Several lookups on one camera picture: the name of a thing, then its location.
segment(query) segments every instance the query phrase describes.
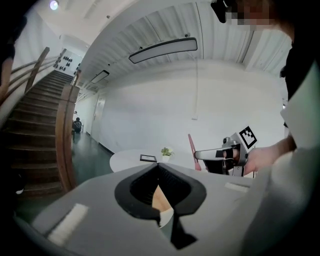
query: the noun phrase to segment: green floor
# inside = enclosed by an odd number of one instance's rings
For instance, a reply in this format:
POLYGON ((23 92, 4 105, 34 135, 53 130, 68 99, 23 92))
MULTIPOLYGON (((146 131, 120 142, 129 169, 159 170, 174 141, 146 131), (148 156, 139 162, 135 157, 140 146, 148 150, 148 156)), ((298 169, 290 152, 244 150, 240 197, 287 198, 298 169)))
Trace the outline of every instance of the green floor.
POLYGON ((76 133, 72 148, 72 163, 78 185, 101 175, 111 174, 112 154, 92 139, 87 133, 76 133))
MULTIPOLYGON (((86 133, 77 133, 72 145, 72 163, 77 184, 101 175, 111 174, 111 154, 86 133)), ((16 214, 31 223, 48 205, 60 196, 46 196, 39 199, 23 199, 17 202, 16 214)))

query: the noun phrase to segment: person's hand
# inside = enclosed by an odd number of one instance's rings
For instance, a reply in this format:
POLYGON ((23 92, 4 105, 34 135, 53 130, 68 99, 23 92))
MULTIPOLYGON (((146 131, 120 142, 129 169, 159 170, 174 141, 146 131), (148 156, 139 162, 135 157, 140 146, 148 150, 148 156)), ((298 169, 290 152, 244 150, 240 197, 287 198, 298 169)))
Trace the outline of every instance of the person's hand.
POLYGON ((254 148, 249 153, 249 158, 244 166, 244 175, 257 172, 263 167, 272 165, 280 157, 274 146, 254 148))

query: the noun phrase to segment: staircase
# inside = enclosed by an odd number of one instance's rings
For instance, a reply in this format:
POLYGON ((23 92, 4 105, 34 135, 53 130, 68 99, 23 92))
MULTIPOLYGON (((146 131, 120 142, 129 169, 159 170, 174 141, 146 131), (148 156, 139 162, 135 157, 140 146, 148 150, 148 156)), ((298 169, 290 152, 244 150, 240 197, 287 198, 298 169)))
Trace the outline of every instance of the staircase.
POLYGON ((65 85, 73 77, 53 71, 15 106, 1 131, 10 171, 26 181, 22 197, 63 192, 56 156, 56 116, 65 85))

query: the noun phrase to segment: potted plant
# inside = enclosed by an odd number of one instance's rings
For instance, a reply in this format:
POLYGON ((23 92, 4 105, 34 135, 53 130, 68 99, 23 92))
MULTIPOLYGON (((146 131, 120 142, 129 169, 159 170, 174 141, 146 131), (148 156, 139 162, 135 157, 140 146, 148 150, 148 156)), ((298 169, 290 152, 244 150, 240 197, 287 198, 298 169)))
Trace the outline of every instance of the potted plant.
POLYGON ((169 162, 170 157, 174 155, 173 149, 166 148, 166 147, 161 149, 161 153, 162 153, 162 161, 165 163, 169 162))

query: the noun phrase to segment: ceiling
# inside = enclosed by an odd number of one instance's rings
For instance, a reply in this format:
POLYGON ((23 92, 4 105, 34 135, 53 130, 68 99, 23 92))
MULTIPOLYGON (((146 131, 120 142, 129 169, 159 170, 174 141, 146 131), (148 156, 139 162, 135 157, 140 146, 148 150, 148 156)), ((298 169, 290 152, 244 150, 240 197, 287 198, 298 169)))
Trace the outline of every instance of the ceiling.
MULTIPOLYGON (((239 63, 247 71, 260 70, 279 77, 290 48, 290 38, 280 31, 253 32, 220 23, 209 2, 179 4, 144 16, 113 38, 106 39, 82 69, 80 99, 131 72, 193 58, 239 63), (129 60, 129 56, 140 47, 145 49, 160 42, 185 38, 186 35, 197 39, 197 51, 168 54, 138 64, 129 60), (102 70, 107 70, 110 75, 99 84, 90 83, 102 70)), ((279 88, 285 99, 287 89, 280 79, 279 88)))
POLYGON ((59 0, 58 9, 51 10, 51 0, 39 0, 34 8, 58 36, 69 35, 91 45, 113 17, 132 1, 59 0))

